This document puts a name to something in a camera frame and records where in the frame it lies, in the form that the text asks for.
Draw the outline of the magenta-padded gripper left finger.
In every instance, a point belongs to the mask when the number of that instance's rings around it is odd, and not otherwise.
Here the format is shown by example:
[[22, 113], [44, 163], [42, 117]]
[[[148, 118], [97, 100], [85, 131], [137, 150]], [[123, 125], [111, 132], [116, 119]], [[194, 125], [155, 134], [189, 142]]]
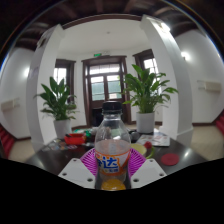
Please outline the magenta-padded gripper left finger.
[[59, 177], [81, 187], [94, 189], [97, 171], [95, 150], [91, 149], [80, 159], [72, 158], [59, 173]]

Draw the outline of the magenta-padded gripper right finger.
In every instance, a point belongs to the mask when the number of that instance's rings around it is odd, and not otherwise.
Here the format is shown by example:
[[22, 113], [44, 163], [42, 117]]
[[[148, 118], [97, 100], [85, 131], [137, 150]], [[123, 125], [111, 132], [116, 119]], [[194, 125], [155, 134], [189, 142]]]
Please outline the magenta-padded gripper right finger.
[[143, 187], [166, 176], [154, 159], [146, 159], [135, 149], [131, 150], [128, 175], [132, 189]]

